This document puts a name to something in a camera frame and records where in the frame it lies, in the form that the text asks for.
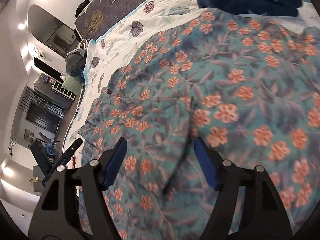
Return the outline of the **teal floral garment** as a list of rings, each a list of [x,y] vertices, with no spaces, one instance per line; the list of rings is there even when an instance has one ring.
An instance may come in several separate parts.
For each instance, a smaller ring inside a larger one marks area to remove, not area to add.
[[[217,193],[193,140],[266,168],[296,232],[319,201],[319,29],[209,9],[150,37],[93,101],[82,162],[119,138],[103,193],[121,239],[198,239]]]

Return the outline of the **pile of dark clothes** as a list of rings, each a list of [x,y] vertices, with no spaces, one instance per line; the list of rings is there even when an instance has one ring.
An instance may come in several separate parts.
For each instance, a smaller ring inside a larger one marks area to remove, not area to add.
[[[88,41],[83,39],[74,50],[67,53],[65,57],[66,73],[78,82],[84,83],[84,68],[87,59]]]

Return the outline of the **white ladder shelf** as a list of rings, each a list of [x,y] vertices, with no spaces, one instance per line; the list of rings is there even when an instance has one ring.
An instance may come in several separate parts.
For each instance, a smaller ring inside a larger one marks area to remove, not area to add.
[[[62,87],[63,83],[60,81],[55,80],[52,86],[52,90],[55,91],[56,93],[60,94],[61,96],[64,96],[68,100],[74,101],[76,95],[71,92],[70,90],[67,90]]]

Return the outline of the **green cushion left side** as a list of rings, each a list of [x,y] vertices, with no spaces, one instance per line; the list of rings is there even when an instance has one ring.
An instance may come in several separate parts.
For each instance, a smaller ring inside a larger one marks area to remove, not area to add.
[[[82,91],[83,84],[72,76],[67,76],[62,84],[62,88],[71,91],[79,96]]]

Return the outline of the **black chair behind mattress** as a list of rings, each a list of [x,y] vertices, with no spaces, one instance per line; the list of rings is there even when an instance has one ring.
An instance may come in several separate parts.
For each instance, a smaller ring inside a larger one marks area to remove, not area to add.
[[[76,9],[76,11],[75,11],[75,18],[77,18],[77,17],[80,15],[80,13],[89,5],[89,3],[90,3],[90,0],[84,0],[84,1],[77,7],[77,9]],[[78,34],[76,28],[74,29],[74,35],[75,35],[76,39],[77,39],[79,42],[81,42],[82,39],[81,39],[80,35]]]

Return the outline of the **purple deer-print mattress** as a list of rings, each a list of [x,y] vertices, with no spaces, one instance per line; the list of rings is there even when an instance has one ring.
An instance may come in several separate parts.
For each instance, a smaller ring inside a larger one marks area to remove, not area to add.
[[[81,39],[96,40],[146,0],[92,0],[75,18]]]

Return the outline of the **white seashell quilt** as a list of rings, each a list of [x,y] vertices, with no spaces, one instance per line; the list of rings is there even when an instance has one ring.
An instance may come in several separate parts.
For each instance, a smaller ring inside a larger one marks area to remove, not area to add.
[[[191,68],[195,74],[180,71],[177,77],[190,88],[190,95],[201,102],[217,93],[222,103],[237,105],[240,118],[226,126],[228,147],[237,147],[245,139],[253,144],[252,132],[262,125],[258,120],[262,114],[258,103],[263,98],[257,89],[260,80],[267,82],[266,90],[285,95],[293,106],[292,118],[298,122],[276,131],[278,117],[266,103],[266,123],[273,133],[272,140],[282,140],[291,146],[291,131],[299,128],[308,139],[317,138],[316,129],[307,124],[308,103],[296,100],[303,87],[294,84],[295,73],[283,74],[279,67],[269,67],[264,62],[265,53],[258,49],[259,31],[276,33],[282,38],[306,33],[319,38],[319,15],[309,0],[303,0],[297,17],[233,15],[217,8],[199,9],[195,0],[151,1],[155,8],[150,13],[144,11],[144,5],[139,5],[103,36],[89,42],[85,87],[64,146],[80,137],[80,128],[94,100],[116,81],[116,74],[132,81],[133,73],[125,71],[125,67],[146,67],[142,51],[151,55],[150,66],[155,69],[158,60],[173,59],[176,50],[188,44],[199,50],[199,58]],[[259,31],[249,26],[252,21],[259,23]]]

